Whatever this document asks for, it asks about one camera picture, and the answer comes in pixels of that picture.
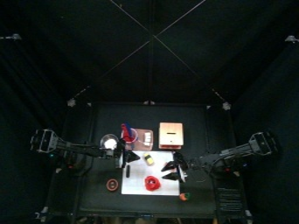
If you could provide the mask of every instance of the ceiling rod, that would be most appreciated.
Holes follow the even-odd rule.
[[[155,36],[163,34],[206,1],[201,1]]]
[[[149,30],[149,75],[147,75],[147,99],[149,105],[151,105],[153,101],[153,92],[154,92],[154,59],[155,59],[155,0],[150,0],[150,30]]]

